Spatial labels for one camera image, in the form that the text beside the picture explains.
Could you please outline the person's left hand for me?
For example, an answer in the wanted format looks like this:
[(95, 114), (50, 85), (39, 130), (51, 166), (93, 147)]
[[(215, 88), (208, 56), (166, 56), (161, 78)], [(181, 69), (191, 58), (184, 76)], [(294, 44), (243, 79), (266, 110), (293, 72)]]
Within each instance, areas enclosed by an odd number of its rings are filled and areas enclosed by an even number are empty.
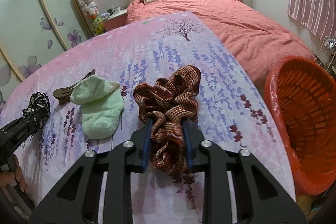
[(28, 193), (28, 186), (23, 176), (22, 169), (19, 166), (19, 161), (16, 155), (13, 155), (15, 162), (14, 172), (1, 171), (0, 172), (0, 186), (7, 186), (17, 180), (22, 192)]

